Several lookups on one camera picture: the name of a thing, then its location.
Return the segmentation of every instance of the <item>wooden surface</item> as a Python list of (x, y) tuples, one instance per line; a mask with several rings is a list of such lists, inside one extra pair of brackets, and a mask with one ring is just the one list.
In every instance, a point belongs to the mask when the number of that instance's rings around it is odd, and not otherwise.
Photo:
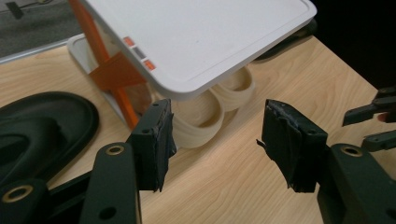
[[(322, 223), (316, 194), (287, 189), (276, 164), (256, 145), (266, 99), (300, 110), (329, 134), (329, 146), (359, 146), (367, 134), (396, 129), (395, 124), (375, 119), (341, 127), (344, 113), (369, 104), (376, 89), (314, 37), (247, 67), (257, 86), (254, 97), (226, 115), (220, 132), (209, 143), (177, 152), (170, 160), (163, 192), (140, 192), (143, 223)], [(98, 107), (98, 134), (49, 182), (51, 188), (91, 170), (100, 147), (125, 141), (129, 135), (66, 47), (0, 65), (0, 90), (0, 106), (37, 92), (71, 91)], [(396, 150), (374, 155), (396, 178), (391, 166)]]

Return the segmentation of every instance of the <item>white plastic tray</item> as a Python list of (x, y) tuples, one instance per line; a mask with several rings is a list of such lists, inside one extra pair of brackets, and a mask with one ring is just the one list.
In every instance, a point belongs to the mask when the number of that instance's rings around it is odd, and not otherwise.
[[(195, 96), (245, 66), (317, 12), (309, 0), (81, 3), (142, 76), (177, 100)], [(125, 38), (133, 40), (132, 46)]]

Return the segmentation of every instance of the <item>black mechanical arm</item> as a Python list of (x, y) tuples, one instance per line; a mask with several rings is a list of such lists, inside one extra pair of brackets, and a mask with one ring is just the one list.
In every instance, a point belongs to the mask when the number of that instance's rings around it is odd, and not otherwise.
[(48, 190), (40, 179), (0, 189), (0, 223), (141, 223), (139, 190), (161, 190), (176, 153), (170, 100), (150, 106), (125, 143), (102, 147), (93, 168)]
[[(382, 97), (378, 94), (372, 105), (347, 112), (344, 124), (382, 112), (394, 118), (394, 98)], [(318, 205), (324, 223), (396, 223), (396, 182), (369, 153), (395, 147), (395, 133), (375, 135), (374, 144), (363, 142), (362, 147), (328, 147), (327, 133), (291, 105), (267, 100), (264, 113), (258, 144), (295, 192), (314, 192), (320, 185)]]

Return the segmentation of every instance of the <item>small sticker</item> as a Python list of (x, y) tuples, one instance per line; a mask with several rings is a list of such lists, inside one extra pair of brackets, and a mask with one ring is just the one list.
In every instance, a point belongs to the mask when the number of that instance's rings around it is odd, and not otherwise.
[(133, 47), (134, 46), (134, 41), (131, 39), (131, 37), (126, 36), (123, 38), (124, 43), (128, 46), (128, 47)]
[(150, 60), (145, 60), (143, 63), (148, 68), (148, 70), (152, 71), (155, 69), (155, 65)]

